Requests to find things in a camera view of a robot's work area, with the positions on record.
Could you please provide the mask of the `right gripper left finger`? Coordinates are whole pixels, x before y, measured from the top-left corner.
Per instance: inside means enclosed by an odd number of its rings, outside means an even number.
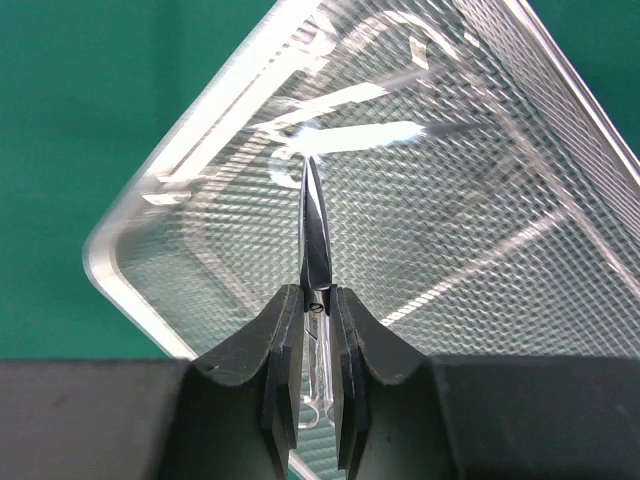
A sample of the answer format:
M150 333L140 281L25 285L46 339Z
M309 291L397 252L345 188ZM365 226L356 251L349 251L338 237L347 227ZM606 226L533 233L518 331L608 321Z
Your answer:
M199 358L8 360L5 479L283 479L299 418L303 293L281 287Z

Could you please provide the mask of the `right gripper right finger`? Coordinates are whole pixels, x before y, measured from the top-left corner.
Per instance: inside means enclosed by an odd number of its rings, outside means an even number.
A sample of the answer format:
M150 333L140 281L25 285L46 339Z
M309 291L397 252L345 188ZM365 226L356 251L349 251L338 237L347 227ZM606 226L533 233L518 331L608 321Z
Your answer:
M330 292L337 463L350 479L635 479L639 363L426 355Z

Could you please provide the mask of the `wire mesh instrument tray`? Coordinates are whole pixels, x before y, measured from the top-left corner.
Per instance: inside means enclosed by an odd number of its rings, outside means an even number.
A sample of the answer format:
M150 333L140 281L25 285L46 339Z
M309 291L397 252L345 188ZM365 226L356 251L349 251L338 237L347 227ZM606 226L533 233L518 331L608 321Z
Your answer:
M338 42L385 10L422 17L460 59L365 107L253 130L308 99ZM124 187L89 237L94 285L193 361L285 285L300 287L298 189L268 159L304 127L484 123L314 158L333 287L426 355L639 363L639 161L524 1L280 1ZM309 394L303 310L288 470L350 479Z

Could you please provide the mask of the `green surgical drape cloth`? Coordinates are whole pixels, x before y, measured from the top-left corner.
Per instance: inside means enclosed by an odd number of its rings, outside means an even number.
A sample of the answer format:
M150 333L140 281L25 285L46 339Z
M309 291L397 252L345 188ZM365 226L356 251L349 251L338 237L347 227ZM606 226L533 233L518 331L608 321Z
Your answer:
M1 355L156 357L81 264L99 216L265 1L1 6Z

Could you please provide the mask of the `steel surgical scissors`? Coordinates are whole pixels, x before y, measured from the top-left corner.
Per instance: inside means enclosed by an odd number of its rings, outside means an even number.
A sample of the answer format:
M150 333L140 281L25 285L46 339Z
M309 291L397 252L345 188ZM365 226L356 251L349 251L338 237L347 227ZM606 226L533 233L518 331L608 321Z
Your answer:
M317 129L304 127L291 137L276 137L282 144L268 159L270 179L279 186L298 189L300 182L288 173L288 159L296 154L320 158L330 153L353 152L406 144L423 138L445 137L485 127L484 123L428 123L411 121L373 123Z

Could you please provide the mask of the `steel clamp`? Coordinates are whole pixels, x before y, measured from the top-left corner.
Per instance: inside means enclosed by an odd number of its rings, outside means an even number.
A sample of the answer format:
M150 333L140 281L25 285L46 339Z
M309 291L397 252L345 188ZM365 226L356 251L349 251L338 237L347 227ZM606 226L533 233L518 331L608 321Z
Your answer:
M385 10L354 27L337 45L316 95L284 99L291 108L253 130L281 132L330 114L365 107L419 82L460 59L460 51L435 24L405 11Z

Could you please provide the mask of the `steel forceps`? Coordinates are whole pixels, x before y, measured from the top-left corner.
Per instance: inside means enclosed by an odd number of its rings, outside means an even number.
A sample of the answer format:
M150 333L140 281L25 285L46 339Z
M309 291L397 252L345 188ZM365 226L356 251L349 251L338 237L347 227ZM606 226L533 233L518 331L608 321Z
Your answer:
M314 412L299 427L315 427L321 418L334 425L333 380L330 353L330 297L332 259L329 228L320 176L313 157L304 158L299 194L298 249L303 319L308 338L309 394L302 404Z

